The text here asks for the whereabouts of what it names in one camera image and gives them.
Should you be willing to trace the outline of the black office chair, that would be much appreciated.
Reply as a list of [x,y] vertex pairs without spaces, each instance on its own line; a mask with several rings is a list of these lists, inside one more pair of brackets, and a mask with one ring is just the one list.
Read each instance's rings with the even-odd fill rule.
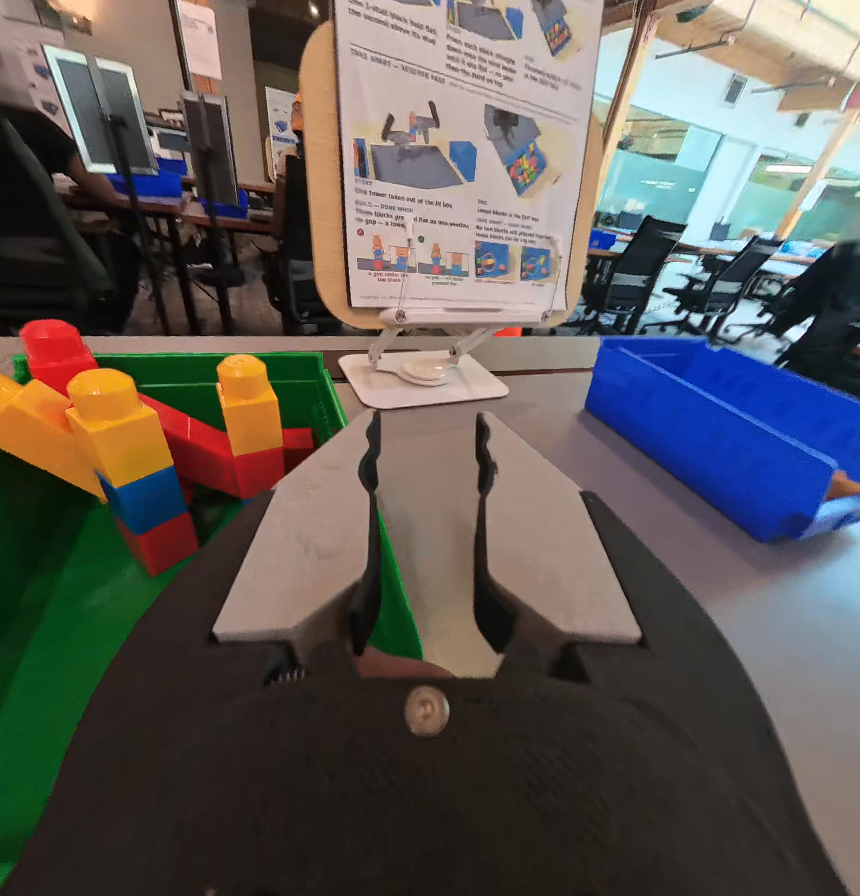
[[673,327],[677,335],[705,336],[714,341],[729,315],[737,309],[751,277],[782,245],[781,238],[752,238],[707,279],[686,275],[683,287],[667,287],[665,293],[677,300],[684,316],[677,322],[661,325],[660,330]]
[[601,262],[582,289],[579,335],[629,334],[647,308],[660,271],[685,225],[646,216],[619,257]]

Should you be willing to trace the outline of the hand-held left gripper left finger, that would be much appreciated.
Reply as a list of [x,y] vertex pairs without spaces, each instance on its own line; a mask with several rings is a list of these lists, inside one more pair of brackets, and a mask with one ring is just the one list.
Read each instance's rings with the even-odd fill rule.
[[366,411],[275,487],[213,625],[221,644],[360,655],[381,610],[381,414]]

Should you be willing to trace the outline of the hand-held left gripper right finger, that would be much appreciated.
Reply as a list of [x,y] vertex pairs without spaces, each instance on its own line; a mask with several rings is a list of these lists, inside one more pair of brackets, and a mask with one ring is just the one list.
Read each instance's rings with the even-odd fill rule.
[[641,628],[581,488],[490,412],[475,423],[473,611],[498,655],[637,645]]

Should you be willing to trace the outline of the wooden document stand white base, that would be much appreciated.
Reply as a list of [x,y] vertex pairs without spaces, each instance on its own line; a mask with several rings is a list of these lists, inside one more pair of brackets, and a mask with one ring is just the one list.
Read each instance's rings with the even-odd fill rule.
[[338,121],[338,65],[334,4],[331,18],[309,39],[299,72],[305,138],[305,172],[312,229],[315,284],[336,318],[377,330],[367,352],[340,360],[349,384],[372,409],[406,409],[477,399],[498,399],[508,389],[471,352],[506,327],[554,328],[576,308],[588,258],[599,185],[603,137],[592,115],[582,168],[581,197],[573,231],[561,311],[518,315],[511,311],[353,308],[346,280],[342,151]]

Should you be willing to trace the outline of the green plastic bin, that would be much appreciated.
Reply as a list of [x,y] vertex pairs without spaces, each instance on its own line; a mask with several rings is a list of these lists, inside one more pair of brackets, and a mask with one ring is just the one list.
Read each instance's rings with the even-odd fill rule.
[[[98,353],[140,391],[212,427],[222,353]],[[315,447],[347,423],[322,352],[256,355],[287,427]],[[423,658],[382,529],[382,606],[370,643]],[[0,450],[0,886],[35,830],[92,693],[133,625],[187,561],[157,577],[133,558],[105,505]]]

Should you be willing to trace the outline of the white display on stand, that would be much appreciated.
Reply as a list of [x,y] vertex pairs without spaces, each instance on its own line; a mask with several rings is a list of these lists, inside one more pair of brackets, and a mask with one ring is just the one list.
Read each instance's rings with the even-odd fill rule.
[[44,46],[43,52],[85,169],[102,175],[155,175],[157,163],[132,67],[54,46]]

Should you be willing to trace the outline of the black display on stand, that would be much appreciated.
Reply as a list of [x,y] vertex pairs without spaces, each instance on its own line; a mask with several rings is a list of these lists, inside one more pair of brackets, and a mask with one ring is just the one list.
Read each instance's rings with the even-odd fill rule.
[[243,208],[226,97],[183,91],[179,105],[198,195],[214,207]]

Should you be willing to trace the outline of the blue plastic bin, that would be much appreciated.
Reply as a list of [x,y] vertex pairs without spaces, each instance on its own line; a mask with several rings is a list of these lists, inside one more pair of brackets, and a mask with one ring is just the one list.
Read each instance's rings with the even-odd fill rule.
[[603,337],[585,409],[760,543],[860,523],[860,400],[705,338]]
[[157,156],[155,162],[157,164],[155,174],[142,174],[133,170],[133,183],[137,195],[179,199],[183,195],[182,178],[188,175],[186,161]]

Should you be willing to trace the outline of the laminated instruction sheet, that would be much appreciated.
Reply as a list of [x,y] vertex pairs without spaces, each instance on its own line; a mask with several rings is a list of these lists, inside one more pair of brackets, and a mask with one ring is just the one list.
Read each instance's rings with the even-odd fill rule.
[[351,307],[565,308],[604,7],[335,2]]

